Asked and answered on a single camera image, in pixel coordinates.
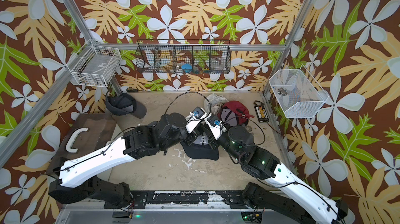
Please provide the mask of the black baseball cap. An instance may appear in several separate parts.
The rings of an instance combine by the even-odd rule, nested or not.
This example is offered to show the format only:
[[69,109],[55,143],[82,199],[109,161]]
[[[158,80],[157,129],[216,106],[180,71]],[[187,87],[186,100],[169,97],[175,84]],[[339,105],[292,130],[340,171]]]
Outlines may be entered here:
[[209,159],[217,161],[219,159],[219,151],[218,149],[213,150],[208,141],[208,136],[203,134],[198,136],[191,145],[187,145],[184,141],[181,142],[181,145],[186,155],[191,159]]

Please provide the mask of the maroon baseball cap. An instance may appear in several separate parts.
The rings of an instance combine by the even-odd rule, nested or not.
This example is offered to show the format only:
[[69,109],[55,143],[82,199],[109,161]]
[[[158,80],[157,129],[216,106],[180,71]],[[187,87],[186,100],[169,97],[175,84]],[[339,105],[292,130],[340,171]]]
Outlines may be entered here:
[[249,119],[254,118],[248,108],[239,101],[229,101],[223,104],[218,117],[222,123],[226,123],[231,127],[246,126],[249,123]]

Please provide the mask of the grey baseball cap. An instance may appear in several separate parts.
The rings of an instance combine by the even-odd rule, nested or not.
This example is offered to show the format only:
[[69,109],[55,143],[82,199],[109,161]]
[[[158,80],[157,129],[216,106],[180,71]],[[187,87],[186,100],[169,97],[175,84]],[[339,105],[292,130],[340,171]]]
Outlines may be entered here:
[[106,96],[106,108],[113,115],[133,115],[143,119],[146,116],[147,108],[128,93],[121,93],[118,96]]

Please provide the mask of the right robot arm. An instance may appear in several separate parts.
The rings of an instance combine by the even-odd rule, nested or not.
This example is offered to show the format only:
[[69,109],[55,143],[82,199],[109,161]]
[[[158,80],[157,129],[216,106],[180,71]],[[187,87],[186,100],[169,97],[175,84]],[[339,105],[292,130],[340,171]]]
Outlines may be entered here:
[[254,135],[242,126],[204,127],[212,148],[223,148],[242,170],[261,183],[281,190],[318,224],[344,224],[348,215],[345,203],[332,200],[307,185],[284,163],[254,143]]

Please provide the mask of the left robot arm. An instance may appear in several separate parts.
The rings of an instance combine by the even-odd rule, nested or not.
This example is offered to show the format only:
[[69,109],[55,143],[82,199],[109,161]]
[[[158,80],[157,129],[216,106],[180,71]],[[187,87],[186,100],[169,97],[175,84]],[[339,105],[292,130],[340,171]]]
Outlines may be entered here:
[[129,185],[102,180],[98,174],[166,151],[188,138],[202,121],[203,117],[195,112],[188,118],[171,113],[148,125],[129,128],[105,147],[65,161],[58,171],[59,178],[50,185],[49,196],[62,204],[95,199],[104,201],[105,208],[127,207],[132,202]]

